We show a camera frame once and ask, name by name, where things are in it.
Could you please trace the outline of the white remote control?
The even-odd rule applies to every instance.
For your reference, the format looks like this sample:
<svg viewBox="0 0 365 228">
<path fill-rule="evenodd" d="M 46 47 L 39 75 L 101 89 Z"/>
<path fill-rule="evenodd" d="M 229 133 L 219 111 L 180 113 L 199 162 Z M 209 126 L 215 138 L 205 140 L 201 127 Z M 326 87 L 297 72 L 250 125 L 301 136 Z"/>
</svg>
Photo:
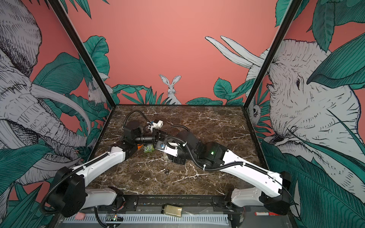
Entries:
<svg viewBox="0 0 365 228">
<path fill-rule="evenodd" d="M 167 153 L 163 153 L 163 159 L 167 161 L 170 160 L 170 155 Z"/>
</svg>

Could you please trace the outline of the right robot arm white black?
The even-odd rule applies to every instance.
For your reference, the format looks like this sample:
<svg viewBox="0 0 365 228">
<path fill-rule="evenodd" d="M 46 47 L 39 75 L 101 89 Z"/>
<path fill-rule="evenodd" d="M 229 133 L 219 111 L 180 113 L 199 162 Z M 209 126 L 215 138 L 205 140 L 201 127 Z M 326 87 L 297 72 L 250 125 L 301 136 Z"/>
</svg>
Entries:
<svg viewBox="0 0 365 228">
<path fill-rule="evenodd" d="M 186 137 L 169 135 L 164 142 L 168 147 L 189 155 L 193 163 L 206 172 L 228 173 L 253 186 L 250 189 L 234 189 L 231 193 L 231 204 L 240 208 L 263 206 L 275 214 L 287 215 L 292 201 L 288 191 L 291 184 L 291 175 L 288 172 L 266 170 L 239 157 L 219 143 L 202 143 L 187 131 L 182 134 Z"/>
</svg>

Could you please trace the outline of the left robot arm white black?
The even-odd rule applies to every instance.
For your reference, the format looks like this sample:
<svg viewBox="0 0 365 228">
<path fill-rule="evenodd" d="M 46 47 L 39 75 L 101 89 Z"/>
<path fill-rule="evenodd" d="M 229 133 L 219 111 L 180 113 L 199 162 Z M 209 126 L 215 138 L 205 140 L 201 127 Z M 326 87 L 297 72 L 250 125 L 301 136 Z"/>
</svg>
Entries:
<svg viewBox="0 0 365 228">
<path fill-rule="evenodd" d="M 132 157 L 139 146 L 156 144 L 156 134 L 162 126 L 162 121 L 149 122 L 145 127 L 138 121 L 131 121 L 124 125 L 121 141 L 112 145 L 109 151 L 75 168 L 58 170 L 40 203 L 40 212 L 44 215 L 60 213 L 68 218 L 87 208 L 111 206 L 115 211 L 122 209 L 125 204 L 122 190 L 116 187 L 89 189 L 87 186 L 110 168 Z"/>
</svg>

